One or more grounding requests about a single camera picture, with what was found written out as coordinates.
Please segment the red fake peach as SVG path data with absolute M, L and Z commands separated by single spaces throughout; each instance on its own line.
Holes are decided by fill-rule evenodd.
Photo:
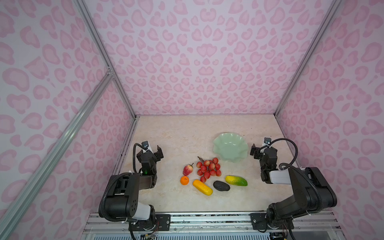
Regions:
M 188 176 L 188 175 L 190 175 L 193 172 L 193 170 L 194 170 L 193 165 L 194 164 L 187 165 L 187 166 L 184 167 L 184 169 L 183 169 L 183 175 L 184 176 Z

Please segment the green yellow mango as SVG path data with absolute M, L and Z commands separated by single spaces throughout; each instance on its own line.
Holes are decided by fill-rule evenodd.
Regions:
M 228 184 L 234 185 L 234 186 L 240 186 L 240 187 L 247 187 L 248 186 L 247 180 L 245 180 L 244 178 L 239 177 L 239 176 L 226 176 L 225 181 Z

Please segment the small orange tangerine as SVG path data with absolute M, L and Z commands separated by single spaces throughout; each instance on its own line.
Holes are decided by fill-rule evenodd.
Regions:
M 189 178 L 187 177 L 187 176 L 183 176 L 183 177 L 181 177 L 181 179 L 180 179 L 180 183 L 183 185 L 183 186 L 186 186 L 186 185 L 188 185 L 189 184 Z

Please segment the dark avocado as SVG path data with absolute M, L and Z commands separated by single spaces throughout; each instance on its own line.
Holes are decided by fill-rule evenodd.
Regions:
M 224 183 L 222 181 L 215 181 L 213 183 L 213 187 L 220 192 L 227 192 L 231 189 L 231 187 L 227 183 Z

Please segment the yellow orange mango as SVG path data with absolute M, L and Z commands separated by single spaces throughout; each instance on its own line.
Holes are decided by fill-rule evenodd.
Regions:
M 213 190 L 200 180 L 194 180 L 193 186 L 206 196 L 211 196 L 213 194 Z

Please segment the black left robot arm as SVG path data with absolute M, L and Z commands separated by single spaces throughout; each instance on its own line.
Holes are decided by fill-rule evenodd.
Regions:
M 153 152 L 149 143 L 135 144 L 142 150 L 135 155 L 142 168 L 139 172 L 112 175 L 99 204 L 99 216 L 109 222 L 130 222 L 155 225 L 156 212 L 153 206 L 139 202 L 139 191 L 152 189 L 157 183 L 157 163 L 164 158 L 157 147 Z

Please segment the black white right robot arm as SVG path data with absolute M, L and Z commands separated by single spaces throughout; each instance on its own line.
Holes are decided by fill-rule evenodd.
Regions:
M 297 168 L 293 164 L 277 165 L 278 150 L 271 144 L 252 145 L 250 155 L 260 161 L 261 180 L 266 184 L 290 185 L 293 195 L 268 206 L 265 216 L 254 220 L 255 229 L 266 232 L 286 226 L 306 215 L 316 214 L 337 205 L 337 196 L 317 167 Z

